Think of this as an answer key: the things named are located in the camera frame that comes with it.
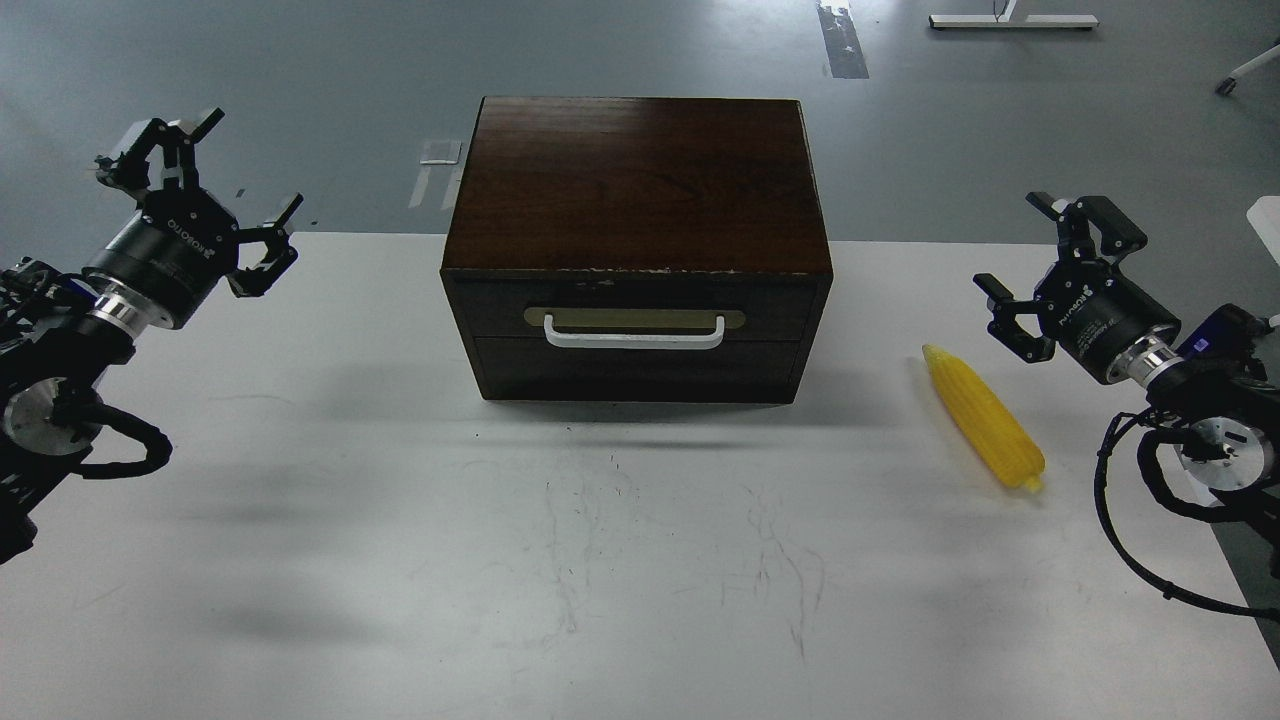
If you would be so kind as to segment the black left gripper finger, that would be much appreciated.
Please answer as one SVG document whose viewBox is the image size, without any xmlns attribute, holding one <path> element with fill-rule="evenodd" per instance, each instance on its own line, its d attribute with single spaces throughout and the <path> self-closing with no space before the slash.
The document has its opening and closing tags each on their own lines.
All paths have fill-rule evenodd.
<svg viewBox="0 0 1280 720">
<path fill-rule="evenodd" d="M 297 261 L 300 254 L 291 245 L 291 219 L 303 201 L 302 193 L 294 193 L 287 199 L 282 210 L 273 219 L 230 233 L 237 247 L 252 243 L 260 243 L 264 247 L 260 261 L 252 266 L 236 268 L 227 275 L 228 284 L 236 297 L 262 297 Z"/>
<path fill-rule="evenodd" d="M 224 117 L 212 108 L 196 122 L 138 120 L 110 154 L 95 158 L 95 179 L 133 199 L 142 213 L 224 213 L 201 186 L 195 158 L 196 146 Z"/>
</svg>

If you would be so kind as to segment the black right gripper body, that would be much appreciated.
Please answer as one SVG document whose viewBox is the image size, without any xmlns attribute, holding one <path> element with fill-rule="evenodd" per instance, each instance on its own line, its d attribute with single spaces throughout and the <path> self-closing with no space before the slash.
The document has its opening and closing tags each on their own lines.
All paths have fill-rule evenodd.
<svg viewBox="0 0 1280 720">
<path fill-rule="evenodd" d="M 1181 329 L 1164 305 L 1103 260 L 1055 263 L 1036 287 L 1046 304 L 1039 328 L 1101 384 L 1128 378 L 1119 359 L 1138 341 L 1165 343 Z"/>
</svg>

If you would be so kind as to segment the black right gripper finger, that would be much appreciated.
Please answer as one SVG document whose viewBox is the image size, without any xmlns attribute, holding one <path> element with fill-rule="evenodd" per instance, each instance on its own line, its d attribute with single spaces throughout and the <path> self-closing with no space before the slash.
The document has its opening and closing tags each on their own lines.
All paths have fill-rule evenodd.
<svg viewBox="0 0 1280 720">
<path fill-rule="evenodd" d="M 1041 319 L 1050 311 L 1043 299 L 1016 300 L 1012 292 L 995 275 L 978 273 L 974 284 L 986 295 L 991 320 L 987 332 L 1024 363 L 1047 363 L 1055 355 L 1056 341 L 1047 336 L 1032 336 L 1019 323 L 1019 316 Z"/>
<path fill-rule="evenodd" d="M 1117 265 L 1149 242 L 1147 233 L 1106 196 L 1056 199 L 1034 191 L 1027 195 L 1027 201 L 1055 224 L 1061 263 Z"/>
</svg>

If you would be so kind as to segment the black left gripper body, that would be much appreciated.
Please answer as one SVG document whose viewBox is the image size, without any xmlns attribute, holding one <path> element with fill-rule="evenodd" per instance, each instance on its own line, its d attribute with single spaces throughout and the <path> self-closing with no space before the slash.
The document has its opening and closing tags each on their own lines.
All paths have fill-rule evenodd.
<svg viewBox="0 0 1280 720">
<path fill-rule="evenodd" d="M 236 266 L 238 220 L 202 190 L 155 190 L 83 268 L 92 287 L 120 284 L 178 331 Z"/>
</svg>

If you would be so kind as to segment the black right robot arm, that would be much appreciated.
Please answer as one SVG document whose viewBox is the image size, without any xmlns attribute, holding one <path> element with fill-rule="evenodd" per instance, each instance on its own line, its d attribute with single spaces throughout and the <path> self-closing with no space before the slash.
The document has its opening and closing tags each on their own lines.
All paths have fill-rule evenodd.
<svg viewBox="0 0 1280 720">
<path fill-rule="evenodd" d="M 1121 272 L 1148 238 L 1110 199 L 1030 192 L 1027 201 L 1053 223 L 1057 258 L 1025 300 L 988 273 L 974 277 L 992 315 L 988 333 L 1024 363 L 1062 350 L 1100 384 L 1133 380 L 1146 395 L 1144 410 L 1114 416 L 1097 452 L 1093 498 L 1105 537 L 1166 600 L 1275 623 L 1276 609 L 1213 600 L 1151 571 L 1123 546 L 1107 501 L 1114 450 L 1139 427 L 1135 464 L 1157 505 L 1206 524 L 1240 523 L 1277 546 L 1277 387 L 1256 356 L 1274 320 L 1225 304 L 1179 340 L 1180 320 Z"/>
</svg>

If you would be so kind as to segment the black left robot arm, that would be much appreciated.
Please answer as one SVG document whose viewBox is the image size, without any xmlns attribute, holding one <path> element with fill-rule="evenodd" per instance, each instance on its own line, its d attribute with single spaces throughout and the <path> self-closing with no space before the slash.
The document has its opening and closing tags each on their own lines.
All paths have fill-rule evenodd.
<svg viewBox="0 0 1280 720">
<path fill-rule="evenodd" d="M 31 514 L 67 477 L 145 477 L 169 462 L 169 438 L 97 391 L 109 368 L 133 357 L 141 333 L 183 328 L 221 281 L 260 297 L 298 258 L 289 223 L 301 195 L 242 225 L 201 186 L 196 149 L 223 115 L 140 120 L 97 158 L 97 181 L 129 196 L 134 211 L 82 270 L 23 258 L 3 272 L 4 561 L 33 547 Z"/>
</svg>

